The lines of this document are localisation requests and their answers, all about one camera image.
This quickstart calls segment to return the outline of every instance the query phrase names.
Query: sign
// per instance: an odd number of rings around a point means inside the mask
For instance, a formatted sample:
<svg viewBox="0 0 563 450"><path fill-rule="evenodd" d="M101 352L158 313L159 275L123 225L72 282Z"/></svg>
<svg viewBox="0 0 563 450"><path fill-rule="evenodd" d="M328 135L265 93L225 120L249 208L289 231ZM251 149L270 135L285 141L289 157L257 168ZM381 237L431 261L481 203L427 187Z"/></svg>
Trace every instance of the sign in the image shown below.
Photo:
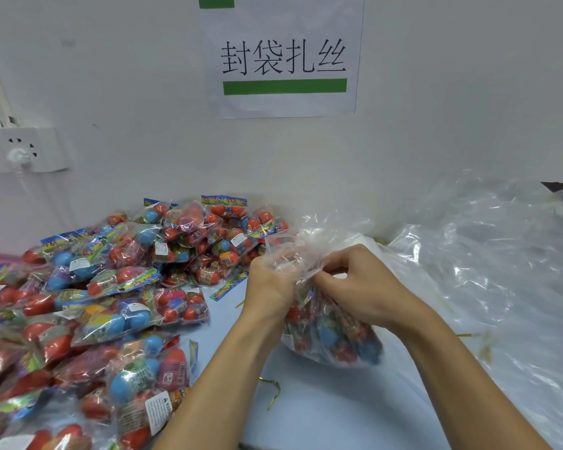
<svg viewBox="0 0 563 450"><path fill-rule="evenodd" d="M353 114L364 0L199 0L217 118Z"/></svg>

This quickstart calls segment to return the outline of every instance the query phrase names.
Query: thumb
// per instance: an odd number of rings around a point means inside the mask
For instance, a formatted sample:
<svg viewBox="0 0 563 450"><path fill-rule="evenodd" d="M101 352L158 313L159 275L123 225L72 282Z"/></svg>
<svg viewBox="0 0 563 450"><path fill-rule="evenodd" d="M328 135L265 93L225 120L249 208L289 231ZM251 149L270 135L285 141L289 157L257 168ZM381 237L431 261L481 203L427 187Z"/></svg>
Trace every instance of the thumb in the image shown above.
<svg viewBox="0 0 563 450"><path fill-rule="evenodd" d="M334 278L327 272L319 272L313 277L315 285L325 294L338 301L345 279Z"/></svg>

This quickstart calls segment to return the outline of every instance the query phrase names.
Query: pile of packaged toys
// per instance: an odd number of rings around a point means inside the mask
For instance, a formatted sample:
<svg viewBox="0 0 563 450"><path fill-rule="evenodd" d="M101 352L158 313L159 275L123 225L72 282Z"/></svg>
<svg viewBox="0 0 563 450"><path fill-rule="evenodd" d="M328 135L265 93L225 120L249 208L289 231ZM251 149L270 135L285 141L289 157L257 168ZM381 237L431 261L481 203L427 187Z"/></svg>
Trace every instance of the pile of packaged toys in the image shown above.
<svg viewBox="0 0 563 450"><path fill-rule="evenodd" d="M200 285L224 294L282 230L242 198L146 199L1 265L0 450L150 446L196 374Z"/></svg>

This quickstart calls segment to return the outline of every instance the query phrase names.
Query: forearm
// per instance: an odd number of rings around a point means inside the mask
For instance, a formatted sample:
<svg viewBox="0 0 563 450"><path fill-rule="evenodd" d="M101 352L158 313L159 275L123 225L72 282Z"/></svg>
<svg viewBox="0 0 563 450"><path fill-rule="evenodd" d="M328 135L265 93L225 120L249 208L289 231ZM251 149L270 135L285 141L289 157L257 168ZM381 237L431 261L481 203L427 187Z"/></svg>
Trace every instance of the forearm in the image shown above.
<svg viewBox="0 0 563 450"><path fill-rule="evenodd" d="M271 339L275 338L271 333L270 325L241 316L154 450L237 449Z"/></svg>
<svg viewBox="0 0 563 450"><path fill-rule="evenodd" d="M550 449L433 310L422 307L396 333L415 361L453 450Z"/></svg>

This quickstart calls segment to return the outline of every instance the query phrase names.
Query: person's right hand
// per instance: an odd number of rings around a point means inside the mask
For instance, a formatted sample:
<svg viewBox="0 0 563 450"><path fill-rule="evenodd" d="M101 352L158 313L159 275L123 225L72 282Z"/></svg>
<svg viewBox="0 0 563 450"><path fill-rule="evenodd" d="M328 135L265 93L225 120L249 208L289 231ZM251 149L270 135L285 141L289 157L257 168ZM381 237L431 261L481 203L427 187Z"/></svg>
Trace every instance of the person's right hand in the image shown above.
<svg viewBox="0 0 563 450"><path fill-rule="evenodd" d="M332 252L327 261L315 285L363 322L392 330L428 308L364 245ZM341 272L347 277L333 277Z"/></svg>

